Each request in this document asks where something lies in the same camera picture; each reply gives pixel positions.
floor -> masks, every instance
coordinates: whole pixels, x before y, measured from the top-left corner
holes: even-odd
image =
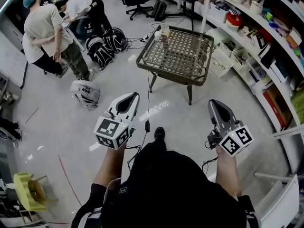
[[[143,38],[154,30],[153,20],[144,15],[137,15],[130,21],[121,0],[103,1],[112,26],[122,29],[128,38]],[[153,6],[154,2],[150,0],[146,5]],[[177,10],[173,4],[168,9],[171,12]],[[180,23],[179,27],[191,28],[188,18],[169,18],[166,23]],[[195,21],[196,31],[200,31],[200,25],[200,21]],[[142,46],[140,42],[133,44],[137,48]],[[140,94],[141,101],[134,120],[137,130],[128,144],[142,144],[148,110],[148,72],[136,66],[135,60],[140,52],[141,49],[129,49],[118,54],[113,63],[95,75],[93,82],[100,88],[101,95],[99,106],[90,112],[71,97],[69,88],[75,80],[71,70],[58,79],[51,74],[45,76],[41,69],[29,65],[22,99],[14,109],[13,117],[19,120],[23,129],[23,141],[14,154],[18,170],[28,171],[36,177],[47,175],[44,185],[52,189],[52,195],[59,199],[50,205],[50,212],[41,214],[46,221],[70,223],[80,205],[88,199],[91,182],[106,152],[105,147],[95,144],[93,129],[111,101],[122,94],[134,91]],[[90,68],[96,67],[88,56],[85,59]],[[191,157],[199,166],[203,161],[213,159],[215,151],[204,146],[213,128],[207,110],[210,99],[218,99],[233,109],[254,136],[255,141],[237,156],[237,161],[244,193],[249,193],[253,203],[257,204],[269,187],[255,179],[253,173],[264,171],[285,175],[288,165],[279,142],[267,137],[273,132],[273,127],[266,113],[233,70],[221,79],[209,71],[206,83],[193,88],[192,106],[188,105],[184,85],[158,78],[150,94],[151,132],[147,134],[145,143],[153,141],[156,127],[163,126],[168,149]],[[133,150],[125,152],[123,180],[129,174],[126,162],[133,155]],[[210,164],[207,176],[211,177],[215,171],[216,163]]]

